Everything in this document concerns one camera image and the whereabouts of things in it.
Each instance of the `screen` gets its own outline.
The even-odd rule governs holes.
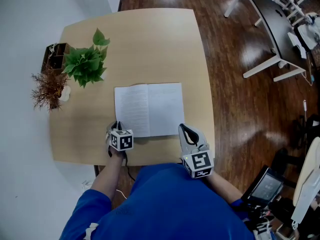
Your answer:
[[[258,186],[255,188],[251,196],[270,201],[281,185],[281,181],[266,174],[263,177],[263,179],[259,182]]]

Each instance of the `blue shirt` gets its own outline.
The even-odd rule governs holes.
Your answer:
[[[89,189],[79,198],[61,240],[82,240],[91,223],[92,240],[224,240],[254,235],[232,208],[180,164],[143,167],[122,205]]]

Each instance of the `black desk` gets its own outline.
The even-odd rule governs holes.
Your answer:
[[[260,19],[267,30],[271,42],[274,46],[276,55],[244,73],[243,77],[248,78],[253,74],[256,74],[278,62],[289,63],[297,67],[297,69],[274,78],[273,80],[275,82],[304,72],[304,69],[308,67],[307,60],[301,58],[301,55],[297,48],[294,48],[292,45],[288,33],[295,33],[290,22],[284,15],[282,8],[272,0],[249,1],[252,3],[256,12],[259,14]],[[237,2],[238,0],[232,0],[229,8],[224,14],[226,18],[230,15]]]

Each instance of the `book page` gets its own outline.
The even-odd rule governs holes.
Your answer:
[[[181,83],[148,84],[150,136],[177,135],[185,123]]]
[[[149,137],[148,86],[139,84],[114,88],[115,116],[133,137]]]

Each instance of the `wooden floor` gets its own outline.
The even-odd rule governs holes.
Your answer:
[[[241,191],[251,184],[275,152],[290,148],[292,120],[317,113],[318,90],[302,75],[279,82],[273,78],[288,69],[277,66],[244,79],[243,73],[270,58],[271,41],[248,0],[240,0],[229,18],[224,17],[231,0],[123,0],[121,10],[142,8],[193,9],[205,52],[213,103],[215,171]],[[132,168],[137,175],[139,168]],[[296,179],[295,171],[289,172]],[[132,181],[122,169],[118,188],[129,195]],[[113,206],[124,200],[117,193]]]

